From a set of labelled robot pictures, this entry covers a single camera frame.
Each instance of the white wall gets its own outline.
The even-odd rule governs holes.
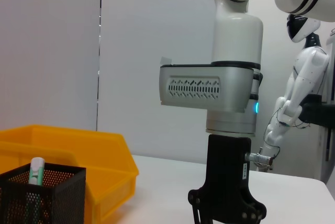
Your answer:
[[[252,146],[258,151],[303,43],[290,41],[287,14],[273,0],[252,0],[249,7],[264,22],[264,80]],[[98,129],[122,133],[135,154],[206,162],[206,112],[161,106],[158,83],[161,57],[210,63],[214,15],[213,0],[103,0]],[[323,44],[330,30],[322,24]],[[317,127],[293,129],[275,172],[312,177],[316,141]]]
[[[0,129],[94,130],[99,0],[0,0]]]

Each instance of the white table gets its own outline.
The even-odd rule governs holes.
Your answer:
[[[206,166],[134,156],[140,170],[135,196],[107,223],[194,224],[188,191],[200,188]],[[335,201],[324,183],[250,172],[249,188],[267,207],[263,224],[334,224]]]

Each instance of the black mesh pen holder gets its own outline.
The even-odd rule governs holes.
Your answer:
[[[28,184],[30,164],[0,175],[0,224],[83,224],[86,169],[44,165],[43,186]]]

